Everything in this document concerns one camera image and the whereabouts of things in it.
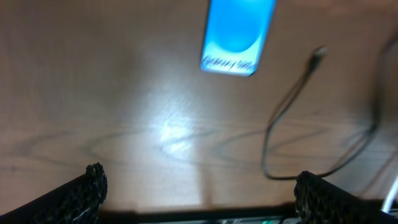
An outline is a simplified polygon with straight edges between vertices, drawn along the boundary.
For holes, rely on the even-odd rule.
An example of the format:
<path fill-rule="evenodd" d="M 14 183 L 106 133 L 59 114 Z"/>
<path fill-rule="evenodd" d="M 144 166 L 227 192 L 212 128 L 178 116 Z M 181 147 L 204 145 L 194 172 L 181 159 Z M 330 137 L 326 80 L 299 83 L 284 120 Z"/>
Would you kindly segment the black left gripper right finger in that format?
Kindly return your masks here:
<path fill-rule="evenodd" d="M 397 218 L 308 171 L 294 188 L 295 211 L 302 223 L 394 224 Z"/>

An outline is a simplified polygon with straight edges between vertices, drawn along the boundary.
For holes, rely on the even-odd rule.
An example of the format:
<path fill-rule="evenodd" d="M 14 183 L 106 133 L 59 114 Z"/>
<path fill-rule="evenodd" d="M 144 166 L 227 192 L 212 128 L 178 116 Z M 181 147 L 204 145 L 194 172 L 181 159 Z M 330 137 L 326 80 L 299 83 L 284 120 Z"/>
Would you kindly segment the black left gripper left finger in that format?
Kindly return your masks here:
<path fill-rule="evenodd" d="M 97 162 L 76 179 L 1 215 L 1 223 L 96 223 L 107 193 L 106 174 Z"/>

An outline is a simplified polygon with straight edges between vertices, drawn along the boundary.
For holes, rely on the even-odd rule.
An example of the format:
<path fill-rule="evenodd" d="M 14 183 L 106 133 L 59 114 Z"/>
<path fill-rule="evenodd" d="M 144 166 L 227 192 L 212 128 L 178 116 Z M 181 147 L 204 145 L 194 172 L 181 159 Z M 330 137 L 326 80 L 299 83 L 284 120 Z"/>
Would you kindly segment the blue screen Galaxy smartphone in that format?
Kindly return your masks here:
<path fill-rule="evenodd" d="M 254 74 L 276 5 L 276 0 L 209 1 L 201 69 L 241 77 Z"/>

